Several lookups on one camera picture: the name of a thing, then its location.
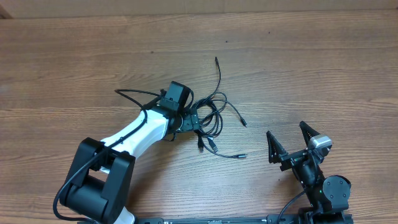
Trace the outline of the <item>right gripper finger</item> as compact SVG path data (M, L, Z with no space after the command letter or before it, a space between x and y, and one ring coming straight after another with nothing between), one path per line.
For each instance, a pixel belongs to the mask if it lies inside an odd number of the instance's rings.
M311 128L306 122L301 121L299 123L299 127L302 131L303 134L303 138L305 140L306 145L309 144L310 139L314 136L318 136L320 133L317 132L316 130L314 130L313 128Z
M276 140L275 136L270 132L266 132L267 143L269 148L269 163L280 163L284 156L288 155L288 152L282 147L280 142Z

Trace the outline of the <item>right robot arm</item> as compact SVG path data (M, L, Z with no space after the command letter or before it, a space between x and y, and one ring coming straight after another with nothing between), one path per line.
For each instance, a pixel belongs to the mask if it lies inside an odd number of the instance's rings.
M266 132L269 162L280 164L281 171L291 170L300 182L303 191L291 199L275 218L276 223L353 223L349 209L351 182L342 175L325 177L320 164L332 148L332 140L311 128L306 122L299 123L306 148L288 153L276 137ZM297 214L286 214L286 210L301 196L306 195L309 207L300 208Z

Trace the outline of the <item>black USB cable long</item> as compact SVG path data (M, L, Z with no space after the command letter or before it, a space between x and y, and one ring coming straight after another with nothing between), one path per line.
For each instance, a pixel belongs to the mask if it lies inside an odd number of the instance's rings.
M211 112L204 118L199 118L200 127L195 131L195 134L198 137L198 148L201 152L206 149L213 155L227 159L245 159L248 156L247 154L236 154L233 156L220 154L218 152L218 147L214 142L214 138L218 137L223 130L224 122L221 113L228 105L237 114L241 124L245 128L247 127L246 120L242 117L236 107L228 100L226 93L219 91L221 85L221 67L218 57L215 57L215 65L218 71L218 82L214 92L209 94L207 97L196 101L192 105L192 108L196 110L205 106L211 110Z

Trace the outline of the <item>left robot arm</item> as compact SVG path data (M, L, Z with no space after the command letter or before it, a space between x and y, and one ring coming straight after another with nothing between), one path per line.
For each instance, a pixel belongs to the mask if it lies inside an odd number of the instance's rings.
M139 104L139 116L118 133L84 139L53 200L54 215L77 223L137 223L126 208L136 159L166 135L198 127L192 102L189 87L171 82L167 91Z

